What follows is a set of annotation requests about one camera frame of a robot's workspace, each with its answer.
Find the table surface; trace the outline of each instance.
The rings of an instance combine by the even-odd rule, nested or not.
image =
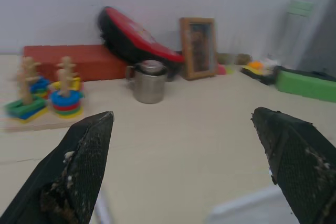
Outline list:
[[[2,105],[15,99],[18,62],[0,56]],[[119,224],[202,223],[216,205],[270,186],[250,120],[259,106],[312,122],[336,144],[336,104],[281,93],[239,72],[178,78],[150,105],[136,101],[125,80],[84,85],[93,113],[115,115],[103,187]],[[0,214],[66,132],[0,132]]]

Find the wooden frame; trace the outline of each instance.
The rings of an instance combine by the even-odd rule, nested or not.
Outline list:
[[[218,71],[215,19],[180,18],[184,78],[215,76]]]

